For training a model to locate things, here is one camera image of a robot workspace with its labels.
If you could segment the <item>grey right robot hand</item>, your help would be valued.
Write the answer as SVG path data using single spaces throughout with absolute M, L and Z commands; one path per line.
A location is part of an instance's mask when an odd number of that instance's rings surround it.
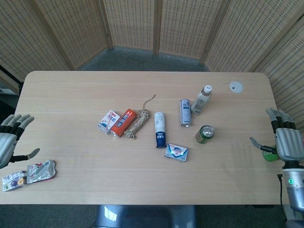
M 304 142 L 301 132 L 296 128 L 295 120 L 282 110 L 267 108 L 271 126 L 275 136 L 275 145 L 266 146 L 258 143 L 253 137 L 250 141 L 254 147 L 262 151 L 268 162 L 282 160 L 284 162 L 304 160 Z

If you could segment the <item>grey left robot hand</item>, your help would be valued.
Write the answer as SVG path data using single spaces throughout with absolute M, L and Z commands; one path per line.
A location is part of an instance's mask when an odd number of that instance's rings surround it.
M 13 155 L 15 147 L 26 127 L 34 120 L 30 114 L 11 114 L 0 124 L 0 168 L 9 163 L 30 160 L 40 151 L 36 148 L 26 155 Z

